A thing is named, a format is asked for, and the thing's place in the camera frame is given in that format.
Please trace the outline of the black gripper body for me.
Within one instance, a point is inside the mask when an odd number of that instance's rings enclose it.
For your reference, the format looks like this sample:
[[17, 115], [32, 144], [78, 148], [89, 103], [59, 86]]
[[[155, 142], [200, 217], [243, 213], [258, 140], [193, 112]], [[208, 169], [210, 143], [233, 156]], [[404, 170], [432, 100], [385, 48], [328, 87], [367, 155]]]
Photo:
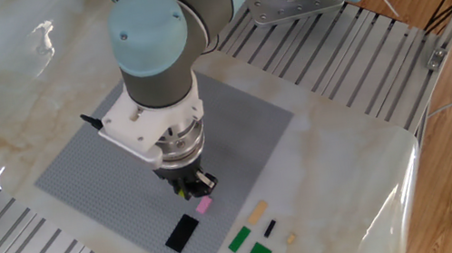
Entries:
[[191, 163], [174, 169], [158, 169], [154, 172], [162, 180], [166, 180], [171, 185], [175, 186], [179, 180], [182, 180], [185, 184], [193, 184], [200, 181], [197, 176], [197, 172], [201, 171], [201, 157], [191, 161]]

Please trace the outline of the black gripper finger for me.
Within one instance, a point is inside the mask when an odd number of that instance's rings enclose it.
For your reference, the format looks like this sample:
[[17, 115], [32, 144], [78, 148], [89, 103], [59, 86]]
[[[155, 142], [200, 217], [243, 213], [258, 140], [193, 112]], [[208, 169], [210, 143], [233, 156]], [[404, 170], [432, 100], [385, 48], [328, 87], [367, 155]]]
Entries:
[[205, 173], [201, 170], [197, 170], [195, 174], [195, 185], [193, 196], [199, 197], [204, 195], [210, 195], [215, 189], [218, 180], [210, 173]]
[[177, 195], [179, 195], [181, 198], [185, 199], [185, 200], [190, 200], [192, 197], [192, 193], [190, 191], [190, 187], [189, 185], [185, 184], [184, 182], [182, 183], [177, 183], [175, 186], [175, 193]]

